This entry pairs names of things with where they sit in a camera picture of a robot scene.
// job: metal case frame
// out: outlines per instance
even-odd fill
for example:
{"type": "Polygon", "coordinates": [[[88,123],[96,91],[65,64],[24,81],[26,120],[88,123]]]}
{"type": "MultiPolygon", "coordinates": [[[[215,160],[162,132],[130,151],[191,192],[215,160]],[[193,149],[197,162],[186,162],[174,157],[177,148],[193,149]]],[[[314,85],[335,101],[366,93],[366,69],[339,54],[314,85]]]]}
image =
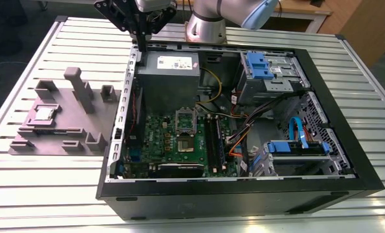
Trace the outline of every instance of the metal case frame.
{"type": "MultiPolygon", "coordinates": [[[[136,50],[134,46],[130,53],[132,60],[128,63],[124,93],[130,93],[133,80],[130,70],[134,70],[134,61],[138,60],[136,50]]],[[[96,198],[106,202],[121,218],[190,218],[313,213],[347,198],[363,197],[385,189],[306,50],[187,42],[150,43],[149,50],[293,52],[327,116],[327,127],[338,137],[357,178],[113,183],[106,177],[109,174],[106,150],[96,198]]],[[[121,114],[114,123],[120,125],[124,122],[125,115],[121,114]]]]}

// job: aluminum table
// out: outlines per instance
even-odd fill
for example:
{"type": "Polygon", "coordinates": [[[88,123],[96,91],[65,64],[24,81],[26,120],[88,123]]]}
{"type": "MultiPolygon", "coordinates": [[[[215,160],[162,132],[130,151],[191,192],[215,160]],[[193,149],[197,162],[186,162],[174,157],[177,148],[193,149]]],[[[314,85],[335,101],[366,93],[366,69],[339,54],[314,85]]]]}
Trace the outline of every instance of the aluminum table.
{"type": "MultiPolygon", "coordinates": [[[[41,232],[385,232],[385,191],[310,215],[122,221],[96,200],[101,156],[9,155],[40,79],[70,88],[80,67],[97,89],[121,89],[132,39],[102,19],[58,17],[0,109],[0,230],[41,232]]],[[[229,44],[306,49],[385,184],[385,91],[350,45],[333,35],[227,28],[229,44]]],[[[154,40],[183,41],[169,24],[154,40]]]]}

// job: power supply label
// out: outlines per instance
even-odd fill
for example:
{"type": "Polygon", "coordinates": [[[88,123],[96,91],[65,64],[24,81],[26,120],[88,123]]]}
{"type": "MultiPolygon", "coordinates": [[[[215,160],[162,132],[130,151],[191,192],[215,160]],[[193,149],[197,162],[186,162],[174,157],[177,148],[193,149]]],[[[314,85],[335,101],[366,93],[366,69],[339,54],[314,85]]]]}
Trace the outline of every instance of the power supply label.
{"type": "Polygon", "coordinates": [[[193,69],[191,57],[158,57],[158,69],[193,69]]]}

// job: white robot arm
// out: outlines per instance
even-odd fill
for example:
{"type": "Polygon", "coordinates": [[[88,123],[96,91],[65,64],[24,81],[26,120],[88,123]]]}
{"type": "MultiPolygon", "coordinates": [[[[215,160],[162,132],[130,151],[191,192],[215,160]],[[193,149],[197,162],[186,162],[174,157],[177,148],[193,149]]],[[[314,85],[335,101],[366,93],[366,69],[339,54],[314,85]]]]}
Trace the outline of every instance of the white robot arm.
{"type": "MultiPolygon", "coordinates": [[[[278,0],[195,0],[186,38],[193,42],[225,41],[225,18],[242,28],[257,30],[270,17],[278,0]]],[[[129,31],[138,50],[157,34],[177,10],[174,0],[100,0],[96,9],[121,31],[129,31]]]]}

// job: green motherboard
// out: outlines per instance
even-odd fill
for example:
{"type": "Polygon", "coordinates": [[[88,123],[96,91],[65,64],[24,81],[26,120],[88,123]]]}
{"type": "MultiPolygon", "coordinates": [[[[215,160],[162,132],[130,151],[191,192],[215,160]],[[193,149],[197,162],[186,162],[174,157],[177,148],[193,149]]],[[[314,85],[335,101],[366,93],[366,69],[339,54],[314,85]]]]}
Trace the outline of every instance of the green motherboard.
{"type": "MultiPolygon", "coordinates": [[[[209,157],[205,140],[205,116],[191,117],[178,115],[159,116],[148,115],[145,123],[144,145],[141,149],[129,149],[130,157],[136,161],[130,162],[132,178],[150,178],[149,164],[153,163],[197,163],[203,165],[202,177],[235,177],[235,159],[226,160],[223,169],[214,171],[209,166],[209,157]],[[178,128],[193,128],[194,134],[175,132],[178,128]]],[[[218,125],[222,132],[222,139],[230,135],[229,119],[219,117],[218,125]]]]}

